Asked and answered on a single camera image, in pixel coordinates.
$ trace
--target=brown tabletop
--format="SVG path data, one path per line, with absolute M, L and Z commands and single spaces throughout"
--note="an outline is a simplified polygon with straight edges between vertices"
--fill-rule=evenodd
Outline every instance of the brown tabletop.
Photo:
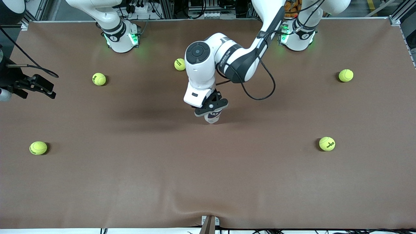
M 150 22 L 140 48 L 117 54 L 94 23 L 31 23 L 17 42 L 60 78 L 24 69 L 56 99 L 1 103 L 0 228 L 186 227 L 207 214 L 228 228 L 415 227 L 416 70 L 400 29 L 323 20 L 305 51 L 267 51 L 271 98 L 228 83 L 218 124 L 196 118 L 174 60 L 215 32 L 247 47 L 260 27 Z M 341 83 L 345 68 L 354 79 Z M 262 96 L 271 81 L 260 67 L 246 87 Z M 332 152 L 317 149 L 323 136 Z M 34 141 L 49 153 L 31 155 Z

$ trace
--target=tennis ball logo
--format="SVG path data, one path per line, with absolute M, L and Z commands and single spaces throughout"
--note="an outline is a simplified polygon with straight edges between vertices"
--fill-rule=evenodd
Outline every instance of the tennis ball logo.
M 329 143 L 329 142 L 328 142 L 328 146 L 327 146 L 327 148 L 329 148 L 329 147 L 333 146 L 334 144 L 335 144 L 335 142 L 331 142 L 331 143 Z

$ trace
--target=black circular joint cap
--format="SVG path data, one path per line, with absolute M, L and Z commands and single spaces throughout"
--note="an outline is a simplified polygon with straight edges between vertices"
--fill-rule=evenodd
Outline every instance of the black circular joint cap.
M 201 63 L 205 61 L 211 50 L 205 42 L 194 42 L 186 50 L 186 60 L 190 64 Z

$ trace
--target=yellow-green tennis ball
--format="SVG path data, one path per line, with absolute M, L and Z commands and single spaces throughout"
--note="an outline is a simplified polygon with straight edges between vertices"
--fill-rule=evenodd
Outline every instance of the yellow-green tennis ball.
M 342 82 L 348 82 L 352 80 L 353 77 L 354 73 L 350 69 L 344 69 L 338 75 L 339 80 Z
M 34 155 L 44 154 L 48 149 L 45 142 L 34 142 L 30 145 L 29 151 Z
M 319 147 L 324 151 L 331 151 L 335 148 L 335 141 L 330 137 L 323 137 L 319 141 Z
M 177 60 L 175 60 L 175 68 L 178 71 L 185 70 L 185 60 L 183 60 L 183 59 L 177 59 Z
M 102 73 L 95 73 L 92 76 L 92 81 L 94 82 L 94 84 L 101 86 L 104 85 L 105 82 L 107 81 L 107 79 L 105 78 L 105 75 Z

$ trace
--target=brown table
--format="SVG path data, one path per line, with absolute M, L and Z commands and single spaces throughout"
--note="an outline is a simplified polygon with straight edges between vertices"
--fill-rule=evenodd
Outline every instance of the brown table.
M 93 23 L 31 23 L 18 43 L 61 77 L 41 73 L 55 100 L 30 92 L 1 104 L 0 228 L 186 227 L 207 214 L 228 228 L 415 227 L 416 70 L 400 29 L 323 20 L 307 50 L 268 50 L 271 98 L 228 83 L 218 124 L 196 118 L 174 60 L 215 32 L 247 47 L 259 28 L 150 22 L 139 49 L 117 54 Z M 17 50 L 12 59 L 28 62 Z M 349 83 L 335 78 L 344 68 Z M 262 68 L 246 85 L 271 89 Z M 317 149 L 323 136 L 334 151 Z M 47 155 L 29 153 L 37 140 Z

